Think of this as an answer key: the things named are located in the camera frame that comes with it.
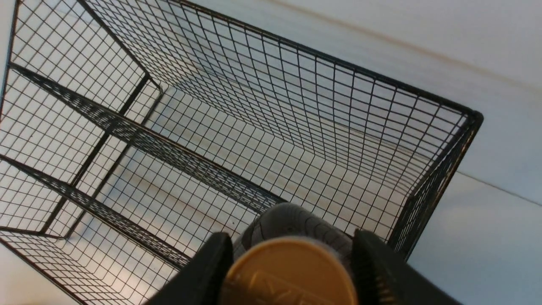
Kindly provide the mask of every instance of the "tan bottle cap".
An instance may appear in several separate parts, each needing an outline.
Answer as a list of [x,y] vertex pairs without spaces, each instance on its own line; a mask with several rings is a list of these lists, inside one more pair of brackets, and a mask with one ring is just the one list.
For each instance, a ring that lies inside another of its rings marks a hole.
[[230,268],[221,305],[354,305],[354,285],[339,259],[303,238],[276,238],[245,253]]

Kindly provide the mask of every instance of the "wire grid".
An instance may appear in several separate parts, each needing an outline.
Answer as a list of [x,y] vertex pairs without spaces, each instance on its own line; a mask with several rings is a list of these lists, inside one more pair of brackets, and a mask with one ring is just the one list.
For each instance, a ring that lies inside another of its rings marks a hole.
[[[144,71],[74,1],[17,3],[10,60],[120,111]],[[0,153],[63,181],[74,181],[104,132],[12,69],[6,73]],[[147,82],[126,112],[141,123],[161,90]],[[77,186],[95,193],[126,143],[109,138]],[[40,230],[60,196],[6,162],[0,163],[2,243],[78,301],[140,303],[176,271],[68,201]]]
[[111,135],[125,142],[130,142],[135,148],[160,158],[184,173],[206,182],[245,206],[251,207],[254,211],[259,212],[263,206],[270,207],[283,201],[263,189],[247,185],[249,183],[241,177],[232,175],[205,158],[194,155],[179,145],[141,128],[135,122],[123,119],[113,111],[80,94],[69,92],[65,87],[22,67],[14,65],[13,68],[34,83],[39,84],[41,88],[66,105],[77,110],[97,126],[107,130]]
[[[143,71],[102,28],[86,22],[78,4],[51,3],[17,2],[9,60],[119,110]],[[72,180],[103,131],[13,71],[6,74],[0,153]],[[8,176],[0,181],[0,226],[38,230],[59,197]]]
[[[420,182],[425,194],[435,184],[446,186],[439,181],[455,170],[453,159],[460,158],[463,145],[472,140],[462,137],[445,159],[450,165],[440,166],[435,175],[431,165],[440,162],[449,143],[455,143],[453,136],[464,132],[470,110],[187,2],[87,2],[154,79],[178,88],[168,91],[152,110],[151,101],[159,89],[147,84],[128,110],[128,118],[141,123],[150,111],[146,126],[155,132],[304,206],[345,232],[362,227],[390,239],[406,196]],[[131,61],[84,6],[67,0],[49,4],[30,0],[21,4],[11,60],[119,111],[132,92],[128,88],[135,88],[142,79],[143,68]],[[41,27],[51,31],[41,32]],[[57,33],[64,33],[60,36],[66,42],[49,43]],[[42,40],[29,41],[37,36]],[[63,57],[52,60],[57,51]],[[97,57],[88,57],[96,53]],[[52,150],[50,160],[36,155],[31,146],[26,148],[30,152],[18,152],[19,146],[4,146],[3,140],[2,153],[69,180],[81,165],[73,160],[84,160],[89,149],[83,146],[92,143],[91,148],[103,132],[47,92],[25,84],[16,73],[9,71],[7,80],[0,132],[6,130],[12,143],[25,147],[51,132],[56,132],[55,139],[66,133],[66,138],[75,140],[62,141],[74,149],[68,153],[45,141],[34,144],[45,149],[46,157]],[[34,104],[21,107],[21,97]],[[40,116],[47,112],[54,116]],[[4,125],[6,119],[11,125]],[[21,127],[12,127],[19,123]],[[34,131],[18,134],[27,125]],[[84,132],[75,137],[72,130],[78,128]],[[74,144],[81,137],[83,145]],[[69,154],[77,158],[56,163]],[[5,194],[0,221],[37,231],[58,195],[10,166],[0,169],[9,173],[7,182],[0,180]],[[423,180],[428,174],[432,178]],[[256,217],[254,209],[217,192],[212,184],[148,151],[127,148],[113,137],[76,186],[189,256],[210,232],[227,231],[235,238]],[[415,237],[410,232],[423,229],[420,218],[434,208],[438,196],[415,200],[415,207],[409,207],[411,217],[403,218],[401,224],[407,228],[402,231],[402,245],[409,249]],[[168,264],[90,215],[71,231],[80,217],[81,209],[68,201],[47,232],[71,234],[67,241],[4,232],[3,242],[79,301],[139,303],[171,276]],[[28,252],[30,248],[42,252]],[[64,268],[58,261],[44,263],[49,252],[66,255],[73,266],[84,268],[85,277],[98,282],[70,282],[76,274],[56,273]]]
[[148,231],[142,229],[134,222],[122,217],[112,209],[104,206],[102,203],[93,199],[91,196],[81,192],[80,190],[70,186],[68,183],[51,177],[42,171],[36,170],[23,163],[17,162],[9,157],[0,155],[3,161],[25,172],[32,178],[36,179],[45,186],[51,188],[57,193],[64,196],[66,199],[77,202],[78,205],[85,211],[96,216],[107,225],[111,226],[119,233],[139,243],[145,249],[152,251],[157,257],[169,262],[177,269],[182,268],[188,262],[188,257],[182,252],[165,244],[162,240],[152,235]]
[[[107,125],[107,124],[110,124],[113,121],[108,119],[104,115],[103,112],[97,112],[98,110],[100,110],[99,107],[96,108],[98,106],[98,104],[93,106],[95,108],[92,108],[92,107],[89,106],[89,104],[94,103],[94,102],[92,102],[90,100],[85,100],[84,97],[82,97],[82,96],[80,96],[80,95],[78,95],[76,93],[70,93],[70,92],[66,91],[65,88],[63,88],[62,86],[58,85],[57,83],[55,83],[53,81],[50,81],[50,80],[48,80],[48,79],[46,79],[46,78],[44,78],[44,77],[42,77],[42,76],[40,76],[40,75],[38,75],[36,73],[33,73],[32,71],[26,71],[26,69],[24,69],[22,67],[17,67],[16,65],[13,65],[12,69],[15,69],[18,73],[21,73],[21,75],[24,75],[25,77],[31,79],[34,83],[39,84],[41,88],[47,90],[46,92],[51,93],[56,98],[59,98],[59,100],[61,100],[63,103],[66,103],[70,107],[72,107],[74,109],[77,109],[81,114],[83,114],[84,117],[88,117],[91,120],[98,119],[98,120],[95,121],[95,123],[99,124],[99,126],[101,128],[108,130],[108,132],[110,132],[113,135],[116,135],[116,136],[119,135],[120,138],[124,139],[125,141],[128,141],[128,139],[124,138],[123,132],[128,132],[129,133],[130,128],[126,128],[125,125],[120,124],[120,121],[118,119],[115,121],[115,125]],[[103,107],[101,108],[101,110],[106,111],[106,112],[107,111],[110,112],[110,110],[107,110],[106,108],[103,108]],[[138,145],[139,145],[138,144],[138,142],[139,142],[138,139],[139,138],[141,138],[139,135],[136,135],[136,136],[130,135],[129,136],[129,139],[131,139],[130,142],[132,143],[132,145],[134,145],[136,147],[138,147]],[[159,147],[162,147],[163,149],[168,148],[167,145],[160,145]],[[101,204],[97,204],[96,202],[90,201],[90,199],[89,199],[90,197],[86,198],[86,197],[82,196],[80,193],[77,193],[77,192],[74,193],[74,190],[70,190],[70,188],[67,186],[66,183],[62,184],[62,183],[59,182],[59,180],[56,180],[53,177],[45,175],[42,172],[37,171],[37,170],[35,170],[35,169],[31,168],[31,167],[25,166],[25,165],[23,165],[21,163],[19,163],[17,166],[19,167],[19,169],[22,169],[25,173],[30,174],[32,177],[42,180],[42,182],[46,183],[46,185],[49,188],[57,190],[57,192],[63,194],[64,196],[66,196],[68,199],[70,199],[72,201],[75,200],[76,202],[79,202],[79,205],[86,206],[87,210],[93,212],[93,214],[99,215],[103,219],[106,219],[106,222],[109,225],[115,226],[119,232],[124,231],[125,232],[124,234],[126,236],[132,236],[132,238],[134,238],[135,240],[138,240],[142,245],[147,245],[146,247],[148,249],[150,249],[150,250],[153,250],[153,252],[156,255],[159,255],[159,253],[161,253],[162,257],[165,258],[166,260],[168,258],[172,258],[171,260],[174,260],[174,261],[178,260],[178,258],[176,257],[174,251],[168,250],[168,247],[165,244],[160,245],[160,243],[161,243],[160,241],[153,241],[154,237],[149,236],[149,233],[147,231],[142,231],[141,229],[137,229],[137,227],[135,227],[133,225],[130,225],[129,223],[127,223],[126,221],[123,221],[122,219],[117,219],[118,217],[116,217],[115,215],[112,215],[111,211],[108,211],[107,209],[105,209],[103,207],[100,207]],[[249,219],[249,220],[245,220],[246,223],[251,222],[253,220],[253,218],[254,218],[254,216],[252,216],[252,218]],[[72,290],[71,291],[71,293],[76,293],[78,297],[81,297],[79,292],[80,291],[78,291],[78,290],[75,290],[75,291]],[[93,299],[91,299],[91,297],[88,296],[88,295],[83,295],[83,297],[85,298],[86,301],[93,301]]]
[[166,84],[403,194],[467,115],[186,1],[87,1]]
[[[351,170],[303,151],[201,103],[180,90],[166,92],[151,114],[147,126],[252,183],[271,190],[284,200],[312,211],[348,234],[353,234],[356,228],[361,227],[376,232],[382,239],[387,240],[401,211],[400,203],[403,202],[404,195],[400,192],[392,191]],[[195,200],[197,204],[191,207],[203,215],[210,213],[211,218],[216,217],[217,213],[221,215],[220,224],[240,225],[239,228],[230,227],[239,233],[250,223],[243,222],[243,216],[252,220],[252,215],[249,217],[244,214],[251,211],[246,211],[243,206],[231,206],[237,209],[235,215],[232,214],[234,209],[231,207],[221,211],[222,201],[216,201],[215,192],[206,195],[207,189],[204,187],[199,190],[198,187],[202,184],[197,180],[188,176],[179,177],[179,173],[171,166],[151,156],[143,154],[127,158],[131,160],[127,161],[124,174],[135,173],[138,179],[164,192],[158,197],[159,200],[156,200],[156,197],[154,199],[161,204],[155,203],[157,207],[153,209],[159,212],[155,213],[158,218],[167,215],[160,209],[168,211],[166,207],[175,208],[176,199],[183,198],[183,202],[188,204]],[[132,194],[139,193],[138,189],[140,187],[137,183],[119,188],[118,192],[121,194],[110,199],[112,202],[122,202],[119,197],[124,195],[130,198]],[[133,201],[137,202],[140,196],[135,196]],[[201,198],[208,199],[199,206]],[[181,213],[181,217],[190,219],[191,213],[192,210],[189,209],[186,214]],[[174,226],[177,216],[174,213],[171,217],[173,220],[169,220]],[[208,230],[209,224],[211,222],[201,222],[195,229]],[[160,230],[160,233],[167,235],[169,227],[168,224],[167,229]]]

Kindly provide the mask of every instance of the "white surface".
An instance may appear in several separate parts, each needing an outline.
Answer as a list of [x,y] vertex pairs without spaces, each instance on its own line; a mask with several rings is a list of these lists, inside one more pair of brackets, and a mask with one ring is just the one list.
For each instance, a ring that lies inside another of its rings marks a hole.
[[75,300],[1,245],[0,270],[0,304],[76,304]]
[[[11,3],[0,2],[2,52],[7,47]],[[542,202],[542,189],[538,187],[542,165],[536,162],[542,149],[538,135],[542,123],[537,120],[541,113],[542,71],[537,56],[541,20],[535,18],[540,13],[537,2],[420,3],[415,4],[420,7],[402,8],[406,10],[404,15],[399,14],[406,18],[403,20],[394,18],[396,12],[382,9],[382,5],[390,5],[389,1],[375,5],[342,0],[339,4],[329,14],[341,12],[338,10],[345,9],[345,5],[354,5],[349,10],[350,21],[362,22],[365,19],[356,17],[361,17],[356,13],[373,8],[367,12],[378,13],[379,23],[349,27],[268,0],[209,2],[208,6],[481,111],[486,121],[460,170]],[[486,4],[500,7],[502,12],[482,10]],[[446,5],[454,5],[455,11],[435,15]],[[513,12],[508,13],[505,7]],[[521,12],[525,12],[521,17],[512,17]],[[434,17],[427,20],[425,16],[430,13]],[[376,25],[385,33],[376,35],[375,29],[361,29]],[[405,29],[412,29],[412,33],[403,32]],[[443,29],[451,32],[443,33],[440,31]],[[445,33],[464,34],[465,29],[469,36],[464,39],[448,35],[450,39],[439,40]],[[485,45],[472,38],[480,33],[493,35],[487,39],[495,45]],[[418,39],[413,43],[419,47],[399,41],[398,35],[404,40]],[[541,211],[539,206],[457,174],[409,262],[467,304],[536,303],[542,297],[537,289],[542,283],[537,272],[541,270],[542,253],[536,238],[541,229]],[[57,298],[61,292],[52,284],[47,287],[47,281],[16,256],[9,251],[0,254],[0,302],[8,298],[10,301],[6,302],[62,302]],[[9,275],[22,276],[28,282],[19,282],[17,277]],[[33,289],[40,292],[37,296],[28,292],[28,287],[39,287],[43,282],[46,288]],[[15,300],[14,297],[28,298]]]
[[542,204],[540,2],[195,2],[482,112],[460,172]]
[[409,264],[465,304],[539,304],[542,208],[457,174]]

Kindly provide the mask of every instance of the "black wire basket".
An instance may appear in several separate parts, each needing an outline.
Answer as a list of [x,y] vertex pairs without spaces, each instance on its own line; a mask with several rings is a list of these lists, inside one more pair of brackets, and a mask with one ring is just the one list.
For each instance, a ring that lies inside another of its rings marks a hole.
[[408,258],[480,113],[185,1],[17,1],[2,244],[140,303],[216,231],[298,204]]

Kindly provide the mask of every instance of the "wire mesh basket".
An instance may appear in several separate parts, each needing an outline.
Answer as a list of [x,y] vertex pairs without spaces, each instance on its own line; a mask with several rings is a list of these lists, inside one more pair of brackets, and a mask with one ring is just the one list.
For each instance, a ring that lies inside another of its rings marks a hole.
[[9,47],[1,241],[81,303],[285,201],[406,259],[483,121],[185,1],[17,1]]

